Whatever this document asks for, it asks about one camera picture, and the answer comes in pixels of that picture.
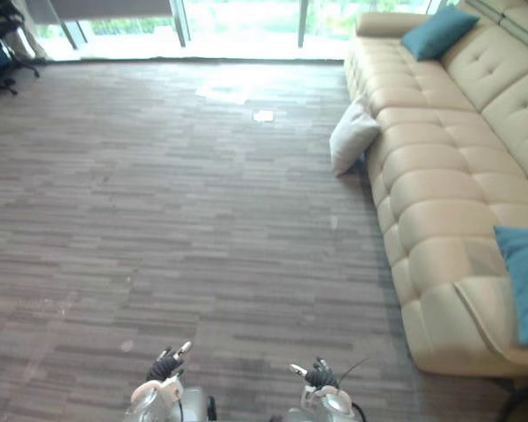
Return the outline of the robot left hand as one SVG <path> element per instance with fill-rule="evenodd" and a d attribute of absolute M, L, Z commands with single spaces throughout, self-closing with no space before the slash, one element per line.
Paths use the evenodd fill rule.
<path fill-rule="evenodd" d="M 185 363 L 192 347 L 193 343 L 191 341 L 186 341 L 176 350 L 171 346 L 166 347 L 151 365 L 147 372 L 146 380 L 163 382 L 171 378 Z"/>

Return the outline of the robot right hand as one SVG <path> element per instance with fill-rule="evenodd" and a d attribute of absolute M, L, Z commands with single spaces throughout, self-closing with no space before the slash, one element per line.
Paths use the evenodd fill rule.
<path fill-rule="evenodd" d="M 326 360 L 317 356 L 311 369 L 306 369 L 297 363 L 290 363 L 290 371 L 304 379 L 311 387 L 321 389 L 326 386 L 339 388 L 339 381 Z"/>

